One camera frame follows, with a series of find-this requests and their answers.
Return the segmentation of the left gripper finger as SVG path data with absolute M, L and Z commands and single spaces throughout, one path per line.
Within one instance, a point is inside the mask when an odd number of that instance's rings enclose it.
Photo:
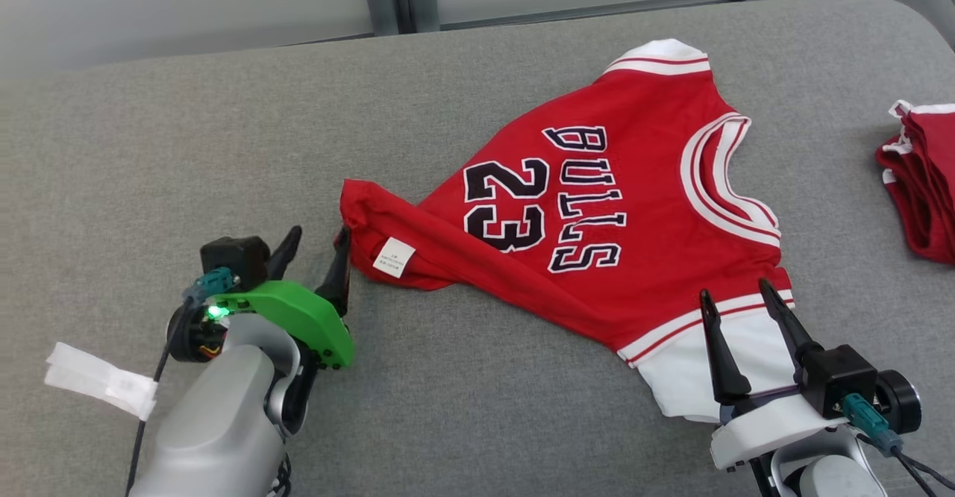
M 297 255 L 300 242 L 301 226 L 293 226 L 266 261 L 267 279 L 276 281 L 284 278 L 287 267 Z
M 342 226 L 334 241 L 334 256 L 323 283 L 315 290 L 317 296 L 323 298 L 336 310 L 338 316 L 348 313 L 349 277 L 351 277 L 351 231 L 348 226 Z

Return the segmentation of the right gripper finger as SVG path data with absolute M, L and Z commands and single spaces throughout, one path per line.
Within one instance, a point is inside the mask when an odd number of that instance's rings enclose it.
M 700 310 L 714 401 L 720 404 L 747 401 L 751 392 L 750 381 L 739 371 L 731 354 L 721 331 L 719 311 L 710 292 L 700 293 Z
M 812 339 L 805 330 L 801 321 L 784 302 L 782 295 L 775 289 L 769 279 L 760 279 L 760 294 L 768 316 L 777 323 L 794 365 L 794 382 L 806 381 L 804 360 L 809 354 L 823 351 L 821 344 Z

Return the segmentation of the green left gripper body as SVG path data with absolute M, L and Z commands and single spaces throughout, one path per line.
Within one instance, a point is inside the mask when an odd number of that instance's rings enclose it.
M 230 348 L 252 346 L 281 371 L 296 371 L 314 355 L 321 369 L 347 368 L 354 340 L 333 304 L 290 281 L 266 281 L 248 293 L 213 294 L 194 310 L 179 310 L 169 326 L 169 353 L 204 363 Z

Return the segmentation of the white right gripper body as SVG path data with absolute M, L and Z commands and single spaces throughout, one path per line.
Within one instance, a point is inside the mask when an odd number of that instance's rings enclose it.
M 784 464 L 842 456 L 869 470 L 860 438 L 891 457 L 892 447 L 904 446 L 901 436 L 921 427 L 918 391 L 894 370 L 877 372 L 869 391 L 830 387 L 825 392 L 832 404 L 823 412 L 802 394 L 787 394 L 728 419 L 712 436 L 714 466 L 733 469 L 756 460 L 766 471 L 782 471 Z

